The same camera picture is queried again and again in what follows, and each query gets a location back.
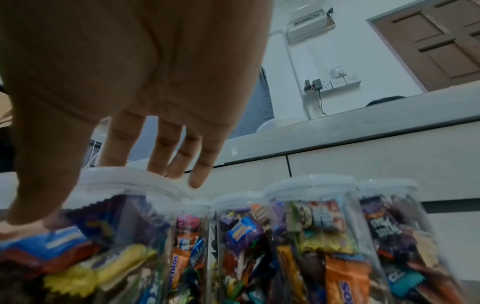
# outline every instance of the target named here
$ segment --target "white wall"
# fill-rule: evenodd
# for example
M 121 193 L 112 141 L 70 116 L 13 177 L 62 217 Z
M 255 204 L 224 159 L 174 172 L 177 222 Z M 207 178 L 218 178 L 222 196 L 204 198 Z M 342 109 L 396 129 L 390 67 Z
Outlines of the white wall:
M 285 31 L 289 12 L 309 1 L 311 0 L 278 2 L 270 32 Z M 360 88 L 322 99 L 323 110 L 327 115 L 361 108 L 370 101 L 383 97 L 412 96 L 423 92 L 418 81 L 367 22 L 369 18 L 411 2 L 413 0 L 325 0 L 324 8 L 334 9 L 336 28 L 290 46 L 291 59 L 301 85 L 306 79 L 312 81 L 320 77 L 329 80 L 330 69 L 336 66 L 343 66 L 348 73 L 361 77 Z M 270 90 L 282 88 L 270 86 Z M 310 118 L 322 116 L 318 105 L 311 98 L 305 104 Z

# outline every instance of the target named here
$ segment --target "plastic jar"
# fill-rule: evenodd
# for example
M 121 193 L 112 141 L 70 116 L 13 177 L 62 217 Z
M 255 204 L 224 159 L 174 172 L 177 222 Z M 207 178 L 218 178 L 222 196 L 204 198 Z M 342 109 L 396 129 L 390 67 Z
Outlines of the plastic jar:
M 17 183 L 14 173 L 0 174 L 0 206 L 11 204 Z M 0 298 L 163 301 L 172 227 L 186 197 L 165 178 L 143 170 L 82 170 L 62 210 L 29 225 L 0 223 Z
M 264 190 L 287 302 L 393 302 L 356 189 L 351 176 L 319 174 Z
M 196 200 L 181 207 L 170 259 L 169 302 L 192 298 L 206 302 L 211 208 L 211 204 Z
M 416 199 L 417 183 L 383 178 L 359 182 L 358 188 L 392 294 L 413 303 L 471 303 L 465 300 L 427 213 Z
M 217 222 L 219 301 L 268 302 L 276 274 L 269 211 L 261 192 L 221 196 Z

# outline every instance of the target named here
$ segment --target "hand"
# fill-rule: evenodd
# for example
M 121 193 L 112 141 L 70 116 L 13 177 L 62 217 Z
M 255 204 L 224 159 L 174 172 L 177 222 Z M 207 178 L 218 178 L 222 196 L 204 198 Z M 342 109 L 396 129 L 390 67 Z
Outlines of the hand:
M 123 166 L 159 117 L 148 170 L 200 187 L 255 85 L 271 0 L 3 1 L 0 72 L 13 105 L 12 224 L 60 208 L 102 118 L 102 166 Z M 175 158 L 182 126 L 187 134 Z

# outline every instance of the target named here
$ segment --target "finger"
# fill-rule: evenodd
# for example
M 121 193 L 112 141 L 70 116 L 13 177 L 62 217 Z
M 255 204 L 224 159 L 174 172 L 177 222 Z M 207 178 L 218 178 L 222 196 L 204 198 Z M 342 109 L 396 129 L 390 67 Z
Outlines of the finger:
M 155 139 L 155 148 L 148 162 L 148 171 L 165 176 L 170 158 L 179 144 L 181 135 L 182 126 L 158 120 L 158 134 Z
M 17 197 L 7 214 L 26 224 L 58 210 L 77 183 L 98 124 L 21 93 L 12 97 Z
M 122 111 L 110 118 L 99 166 L 120 167 L 127 164 L 130 150 L 142 132 L 145 118 L 129 111 Z
M 180 178 L 192 162 L 201 144 L 202 138 L 191 129 L 187 129 L 180 149 L 166 169 L 166 175 L 169 178 Z
M 188 183 L 192 188 L 200 188 L 210 174 L 225 140 L 206 140 L 203 138 L 201 151 L 195 167 L 191 171 Z

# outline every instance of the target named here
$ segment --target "wall-mounted device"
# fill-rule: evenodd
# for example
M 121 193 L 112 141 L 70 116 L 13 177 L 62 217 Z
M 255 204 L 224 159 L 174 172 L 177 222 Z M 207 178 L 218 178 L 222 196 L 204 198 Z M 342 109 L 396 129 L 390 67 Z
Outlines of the wall-mounted device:
M 289 44 L 335 28 L 333 9 L 325 12 L 324 2 L 325 0 L 316 0 L 290 13 L 286 30 Z

